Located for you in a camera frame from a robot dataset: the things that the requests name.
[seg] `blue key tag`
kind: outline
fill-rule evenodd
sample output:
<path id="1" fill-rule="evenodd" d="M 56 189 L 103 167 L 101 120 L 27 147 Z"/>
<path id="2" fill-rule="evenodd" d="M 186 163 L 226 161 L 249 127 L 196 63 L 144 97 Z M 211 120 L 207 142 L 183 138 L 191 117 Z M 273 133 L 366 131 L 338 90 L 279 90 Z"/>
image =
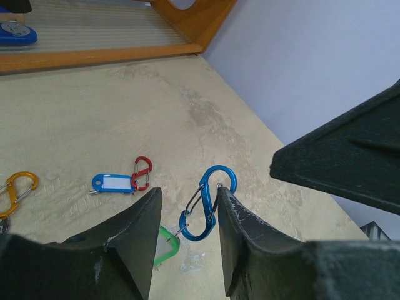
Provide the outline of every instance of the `blue key tag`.
<path id="1" fill-rule="evenodd" d="M 130 175 L 97 174 L 93 177 L 92 187 L 99 193 L 132 194 L 135 191 Z"/>

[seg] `white wall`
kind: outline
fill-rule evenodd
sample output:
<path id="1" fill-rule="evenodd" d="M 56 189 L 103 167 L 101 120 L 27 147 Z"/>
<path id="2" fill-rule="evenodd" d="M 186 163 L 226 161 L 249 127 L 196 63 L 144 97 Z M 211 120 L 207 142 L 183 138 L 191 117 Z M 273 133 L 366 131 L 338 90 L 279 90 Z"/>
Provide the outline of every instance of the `white wall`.
<path id="1" fill-rule="evenodd" d="M 287 144 L 400 78 L 400 2 L 238 0 L 205 57 Z M 336 200 L 400 239 L 399 216 Z"/>

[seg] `orange carabiner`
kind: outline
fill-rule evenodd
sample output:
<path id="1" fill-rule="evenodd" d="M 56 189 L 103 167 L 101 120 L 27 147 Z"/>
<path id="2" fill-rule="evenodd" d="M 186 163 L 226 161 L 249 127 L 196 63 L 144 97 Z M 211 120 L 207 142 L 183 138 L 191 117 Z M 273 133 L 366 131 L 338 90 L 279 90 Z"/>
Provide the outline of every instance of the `orange carabiner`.
<path id="1" fill-rule="evenodd" d="M 19 177 L 29 177 L 29 178 L 31 178 L 33 180 L 33 183 L 31 184 L 29 189 L 27 189 L 27 191 L 24 192 L 24 194 L 22 194 L 20 197 L 18 197 L 17 191 L 16 191 L 16 189 L 14 187 L 14 180 L 19 178 Z M 6 183 L 3 186 L 1 186 L 0 189 L 7 188 L 7 192 L 8 192 L 9 198 L 10 198 L 11 207 L 5 212 L 0 212 L 0 219 L 8 218 L 8 216 L 10 214 L 12 214 L 17 209 L 17 207 L 19 206 L 18 201 L 22 200 L 31 191 L 36 189 L 38 187 L 38 184 L 39 184 L 39 178 L 35 174 L 33 174 L 31 172 L 27 172 L 27 171 L 15 173 L 9 179 L 7 179 Z"/>

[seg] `carabiner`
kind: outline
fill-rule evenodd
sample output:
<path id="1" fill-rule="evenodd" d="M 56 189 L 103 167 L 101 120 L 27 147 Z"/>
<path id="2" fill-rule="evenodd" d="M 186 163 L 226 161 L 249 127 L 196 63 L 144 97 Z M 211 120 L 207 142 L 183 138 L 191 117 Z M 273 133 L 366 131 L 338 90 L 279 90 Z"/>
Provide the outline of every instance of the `carabiner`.
<path id="1" fill-rule="evenodd" d="M 186 209 L 181 213 L 181 217 L 179 218 L 179 228 L 182 231 L 183 236 L 190 241 L 194 241 L 194 242 L 202 241 L 203 239 L 208 237 L 211 230 L 213 230 L 213 228 L 216 224 L 216 218 L 214 216 L 214 213 L 216 210 L 217 202 L 215 202 L 213 205 L 213 203 L 211 201 L 211 196 L 210 196 L 210 187 L 208 184 L 211 174 L 214 173 L 215 171 L 224 171 L 225 173 L 227 173 L 229 175 L 229 178 L 231 179 L 230 190 L 232 193 L 235 193 L 236 189 L 238 187 L 238 179 L 236 178 L 235 173 L 226 166 L 213 166 L 213 167 L 210 167 L 204 173 L 204 176 L 200 180 L 199 188 L 197 189 L 196 193 L 193 195 L 193 197 L 187 204 Z M 193 202 L 194 198 L 198 195 L 199 192 L 201 193 L 201 196 L 193 204 L 192 209 L 189 210 L 190 204 Z M 186 224 L 186 217 L 191 215 L 194 207 L 200 201 L 200 199 L 202 199 L 202 205 L 204 208 L 204 216 L 206 218 L 206 228 L 202 234 L 200 234 L 199 236 L 194 236 L 188 231 L 188 225 Z"/>
<path id="2" fill-rule="evenodd" d="M 18 197 L 17 191 L 15 190 L 14 187 L 14 180 L 19 177 L 29 177 L 33 180 L 33 183 L 31 184 L 29 189 L 26 190 L 20 197 Z M 19 206 L 18 202 L 24 199 L 31 191 L 36 189 L 38 187 L 38 184 L 39 184 L 39 178 L 35 174 L 27 171 L 15 173 L 9 179 L 7 179 L 6 183 L 3 184 L 0 187 L 0 189 L 7 188 L 11 207 L 5 212 L 0 212 L 0 219 L 8 218 L 8 216 L 12 214 Z"/>
<path id="3" fill-rule="evenodd" d="M 138 171 L 138 164 L 139 161 L 146 161 L 149 167 L 146 169 Z M 150 159 L 148 159 L 146 156 L 139 156 L 135 160 L 135 167 L 134 167 L 134 172 L 132 174 L 132 179 L 131 179 L 131 185 L 135 189 L 135 191 L 145 191 L 149 186 L 150 186 L 150 176 L 149 173 L 153 170 L 153 164 Z M 138 177 L 141 177 L 143 175 L 146 175 L 146 185 L 145 186 L 138 186 Z"/>

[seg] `key tag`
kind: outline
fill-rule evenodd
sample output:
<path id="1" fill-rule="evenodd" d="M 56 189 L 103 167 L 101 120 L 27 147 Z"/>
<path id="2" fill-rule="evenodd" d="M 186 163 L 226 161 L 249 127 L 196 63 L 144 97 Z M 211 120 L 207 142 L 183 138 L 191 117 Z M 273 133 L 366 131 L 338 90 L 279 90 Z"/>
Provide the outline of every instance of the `key tag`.
<path id="1" fill-rule="evenodd" d="M 178 238 L 178 234 L 179 232 L 173 234 L 167 227 L 160 225 L 156 254 L 154 257 L 154 267 L 170 259 L 179 252 L 181 241 Z"/>
<path id="2" fill-rule="evenodd" d="M 133 194 L 135 188 L 131 186 L 131 179 L 129 175 L 97 174 L 92 180 L 93 191 L 89 193 Z"/>

